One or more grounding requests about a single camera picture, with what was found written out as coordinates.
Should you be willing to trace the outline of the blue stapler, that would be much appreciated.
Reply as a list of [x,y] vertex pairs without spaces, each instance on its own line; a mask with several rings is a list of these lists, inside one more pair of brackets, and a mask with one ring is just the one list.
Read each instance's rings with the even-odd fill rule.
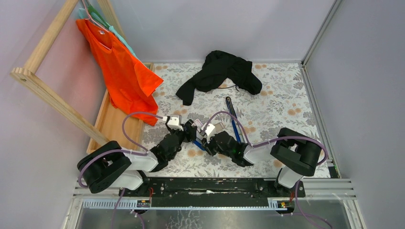
[[203,139],[203,135],[201,135],[201,133],[202,133],[202,128],[203,128],[203,126],[197,127],[197,130],[196,130],[196,140],[194,140],[194,144],[195,144],[197,147],[199,147],[202,151],[205,151],[204,147],[202,146],[202,139]]
[[[225,98],[225,100],[226,100],[226,106],[229,110],[229,113],[236,118],[236,113],[235,113],[231,98],[229,96],[227,96]],[[231,123],[233,126],[233,130],[234,130],[237,142],[244,143],[245,142],[244,136],[239,127],[238,122],[235,119],[231,118]]]

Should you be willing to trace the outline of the staple tray with staples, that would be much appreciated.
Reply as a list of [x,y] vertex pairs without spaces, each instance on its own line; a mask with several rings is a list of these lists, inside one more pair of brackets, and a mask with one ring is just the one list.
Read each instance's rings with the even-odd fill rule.
[[219,131],[221,131],[222,129],[225,128],[225,126],[223,125],[223,123],[217,123],[217,124],[215,124],[215,128],[218,129]]

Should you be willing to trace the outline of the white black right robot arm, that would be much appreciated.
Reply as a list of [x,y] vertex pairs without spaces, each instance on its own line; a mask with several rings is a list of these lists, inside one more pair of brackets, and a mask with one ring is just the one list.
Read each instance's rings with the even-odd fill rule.
[[314,175],[319,165],[323,145],[289,128],[280,129],[274,139],[255,145],[236,141],[226,131],[205,134],[202,147],[214,156],[221,154],[229,157],[240,167],[247,167],[272,158],[284,164],[277,174],[275,193],[285,197],[303,177]]

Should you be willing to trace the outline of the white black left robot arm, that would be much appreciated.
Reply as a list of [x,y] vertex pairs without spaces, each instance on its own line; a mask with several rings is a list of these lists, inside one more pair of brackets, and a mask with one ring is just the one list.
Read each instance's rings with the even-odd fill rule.
[[110,141],[80,160],[79,186],[93,194],[109,187],[126,188],[136,196],[146,194],[148,184],[144,172],[159,172],[167,167],[184,142],[196,140],[199,129],[192,120],[181,123],[180,116],[164,116],[161,120],[169,133],[148,151],[122,148],[117,141]]

